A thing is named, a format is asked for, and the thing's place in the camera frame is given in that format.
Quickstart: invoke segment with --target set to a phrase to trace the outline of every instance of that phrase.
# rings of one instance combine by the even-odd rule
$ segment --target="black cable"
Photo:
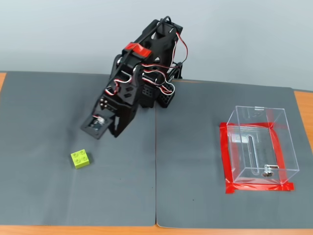
[[[153,29],[151,29],[151,31],[149,33],[146,34],[146,36],[144,36],[142,39],[139,40],[138,44],[142,43],[147,37],[149,37],[151,34],[153,34],[157,28],[162,25],[163,22],[166,21],[166,19],[169,20],[170,24],[172,24],[172,20],[169,16],[164,17],[161,21],[159,21],[159,24],[156,25]],[[122,66],[125,64],[126,59],[128,58],[128,56],[132,53],[133,49],[130,49],[129,52],[127,52],[127,54],[124,57],[124,60],[120,62],[119,66],[117,67],[117,69],[115,70],[115,73],[113,73],[113,75],[110,75],[108,84],[106,86],[106,88],[109,86],[109,84],[114,80],[114,78],[116,77],[117,73],[120,71],[120,69],[122,68]]]

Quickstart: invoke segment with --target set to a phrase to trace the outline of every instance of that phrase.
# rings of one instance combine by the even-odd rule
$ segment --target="red tape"
[[[265,127],[269,128],[269,133],[272,137],[273,148],[276,154],[277,164],[279,168],[284,169],[284,155],[280,147],[279,139],[276,132],[272,128],[271,123],[252,123],[244,124],[244,126]],[[221,138],[221,151],[222,161],[225,175],[226,193],[234,193],[235,190],[256,190],[256,191],[292,191],[294,190],[293,183],[285,182],[283,185],[270,185],[270,184],[238,184],[234,183],[231,171],[230,155],[228,152],[228,136],[226,122],[220,124],[220,138]],[[284,171],[279,173],[279,178],[283,182],[287,179],[287,174]]]

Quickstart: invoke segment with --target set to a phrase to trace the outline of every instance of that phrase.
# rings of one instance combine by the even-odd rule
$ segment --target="table surface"
[[[0,90],[5,79],[5,73],[0,73]],[[313,93],[298,92],[295,91],[295,97],[297,99],[300,114],[303,120],[305,130],[308,135],[308,139],[313,148]],[[158,225],[152,227],[69,227],[69,226],[0,226],[1,235],[102,235],[102,234],[197,234],[197,235],[249,235],[249,234],[284,234],[284,235],[308,235],[313,234],[313,230],[302,229],[302,230],[286,230],[286,229],[167,229],[161,228]]]

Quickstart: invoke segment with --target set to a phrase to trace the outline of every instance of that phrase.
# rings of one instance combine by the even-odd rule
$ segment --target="wooden table edge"
[[[6,73],[0,73],[0,91]],[[313,93],[294,92],[298,107],[306,129],[308,139],[313,148]],[[22,226],[0,225],[0,235],[102,235],[102,234],[172,234],[172,235],[311,235],[313,229],[169,229],[158,225],[151,227],[96,227],[96,226]]]

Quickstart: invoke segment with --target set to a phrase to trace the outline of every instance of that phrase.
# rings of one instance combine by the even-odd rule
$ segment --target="green lego brick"
[[[72,153],[71,157],[72,157],[72,160],[74,162],[74,166],[76,169],[89,165],[89,159],[84,149],[78,152]]]

